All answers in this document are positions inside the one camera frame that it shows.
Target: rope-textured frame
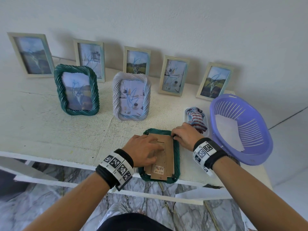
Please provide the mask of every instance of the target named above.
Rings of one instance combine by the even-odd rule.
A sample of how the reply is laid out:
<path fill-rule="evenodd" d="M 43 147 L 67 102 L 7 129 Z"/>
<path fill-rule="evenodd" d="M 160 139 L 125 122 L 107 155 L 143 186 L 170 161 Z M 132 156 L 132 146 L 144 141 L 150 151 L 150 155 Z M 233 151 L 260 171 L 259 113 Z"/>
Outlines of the rope-textured frame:
<path fill-rule="evenodd" d="M 144 135 L 148 135 L 149 133 L 153 133 L 153 134 L 159 134 L 159 135 L 171 135 L 171 131 L 164 131 L 164 130 L 158 130 L 158 129 L 147 129 L 145 132 L 143 132 Z M 172 177 L 168 177 L 167 181 L 164 180 L 156 180 L 156 179 L 151 179 L 151 176 L 146 174 L 144 171 L 144 167 L 139 167 L 138 168 L 138 172 L 140 177 L 144 180 L 144 181 L 162 181 L 168 184 L 172 184 L 175 183 L 180 175 L 180 146 L 179 146 L 179 142 L 176 140 L 173 140 L 173 154 L 174 154 L 174 174 L 172 175 Z"/>
<path fill-rule="evenodd" d="M 135 115 L 124 116 L 120 113 L 121 107 L 119 99 L 121 94 L 120 83 L 122 80 L 139 80 L 144 83 L 143 113 L 141 116 L 135 116 Z M 151 82 L 145 74 L 119 72 L 113 78 L 112 87 L 113 87 L 113 115 L 117 119 L 119 119 L 120 121 L 128 121 L 128 120 L 142 121 L 146 119 L 150 108 Z"/>
<path fill-rule="evenodd" d="M 91 110 L 72 110 L 68 108 L 68 100 L 66 96 L 66 88 L 62 81 L 62 74 L 64 72 L 69 73 L 84 73 L 89 76 L 89 84 L 91 87 L 91 100 L 93 107 Z M 61 104 L 61 108 L 64 112 L 69 115 L 86 115 L 93 116 L 99 111 L 99 97 L 98 97 L 98 87 L 97 87 L 97 77 L 95 72 L 88 66 L 69 66 L 59 64 L 56 66 L 55 71 L 55 82 L 57 85 L 57 92 Z"/>

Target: plastic container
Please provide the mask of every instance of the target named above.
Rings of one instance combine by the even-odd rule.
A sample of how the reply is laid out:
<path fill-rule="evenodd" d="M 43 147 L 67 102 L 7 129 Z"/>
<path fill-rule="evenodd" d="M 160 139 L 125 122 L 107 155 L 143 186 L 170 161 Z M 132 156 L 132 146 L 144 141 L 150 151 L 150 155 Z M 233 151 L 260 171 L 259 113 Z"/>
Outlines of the plastic container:
<path fill-rule="evenodd" d="M 238 132 L 244 151 L 231 147 L 220 135 L 215 115 L 237 121 Z M 213 140 L 229 155 L 247 165 L 260 165 L 266 161 L 273 150 L 273 140 L 261 114 L 242 98 L 223 94 L 210 104 L 210 121 Z"/>
<path fill-rule="evenodd" d="M 187 113 L 186 113 L 186 110 L 187 110 L 187 109 L 190 109 L 190 108 L 184 109 L 184 122 L 191 121 L 191 117 L 188 116 Z M 204 110 L 203 110 L 203 109 L 201 109 L 201 110 L 202 110 L 203 113 L 204 113 L 203 124 L 207 127 L 206 132 L 203 132 L 202 135 L 203 135 L 204 137 L 209 137 L 209 135 L 210 135 L 210 127 L 209 127 L 208 117 L 207 117 L 206 113 L 204 112 Z"/>

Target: wristband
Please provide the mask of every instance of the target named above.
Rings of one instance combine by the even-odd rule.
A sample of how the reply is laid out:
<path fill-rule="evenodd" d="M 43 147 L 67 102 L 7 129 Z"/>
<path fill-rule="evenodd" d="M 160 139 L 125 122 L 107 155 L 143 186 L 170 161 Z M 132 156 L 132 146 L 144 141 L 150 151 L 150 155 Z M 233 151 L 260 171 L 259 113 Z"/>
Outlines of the wristband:
<path fill-rule="evenodd" d="M 227 153 L 210 138 L 198 140 L 193 149 L 193 159 L 210 176 L 213 173 L 209 169 L 213 170 L 214 163 L 221 157 L 227 155 Z"/>
<path fill-rule="evenodd" d="M 132 178 L 134 173 L 133 160 L 128 156 L 122 149 L 117 149 L 110 153 L 96 168 L 96 172 L 108 183 L 110 188 L 116 186 L 117 190 L 120 191 Z"/>

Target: red and white striped cloth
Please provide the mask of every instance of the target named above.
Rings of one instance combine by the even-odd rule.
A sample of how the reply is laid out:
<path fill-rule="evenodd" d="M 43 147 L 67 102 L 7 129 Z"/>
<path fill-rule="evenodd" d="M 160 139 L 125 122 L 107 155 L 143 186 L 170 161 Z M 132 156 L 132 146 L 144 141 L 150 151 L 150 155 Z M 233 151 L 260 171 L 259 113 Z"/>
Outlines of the red and white striped cloth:
<path fill-rule="evenodd" d="M 197 107 L 191 107 L 186 110 L 188 116 L 191 117 L 191 121 L 187 123 L 194 127 L 199 133 L 206 132 L 207 127 L 203 123 L 204 113 L 201 109 Z"/>

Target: photo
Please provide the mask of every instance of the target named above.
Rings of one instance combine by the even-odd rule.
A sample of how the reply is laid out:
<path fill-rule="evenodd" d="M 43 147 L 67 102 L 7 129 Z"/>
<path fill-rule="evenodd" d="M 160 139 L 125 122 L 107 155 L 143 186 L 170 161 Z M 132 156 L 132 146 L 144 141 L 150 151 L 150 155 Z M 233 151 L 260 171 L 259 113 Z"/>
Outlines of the photo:
<path fill-rule="evenodd" d="M 143 113 L 144 83 L 138 80 L 122 80 L 120 93 L 120 113 L 124 116 L 141 116 Z"/>
<path fill-rule="evenodd" d="M 126 73 L 146 74 L 148 53 L 127 50 Z"/>
<path fill-rule="evenodd" d="M 186 62 L 167 60 L 162 90 L 179 93 L 186 69 Z"/>
<path fill-rule="evenodd" d="M 101 50 L 99 45 L 78 43 L 81 66 L 90 67 L 98 79 L 102 79 Z"/>
<path fill-rule="evenodd" d="M 66 88 L 68 108 L 90 111 L 93 104 L 89 76 L 83 73 L 64 72 L 62 74 L 62 81 Z"/>
<path fill-rule="evenodd" d="M 28 74 L 51 74 L 41 38 L 14 37 Z"/>
<path fill-rule="evenodd" d="M 229 69 L 211 66 L 209 75 L 205 80 L 200 95 L 210 98 L 218 97 L 230 72 L 231 70 Z"/>

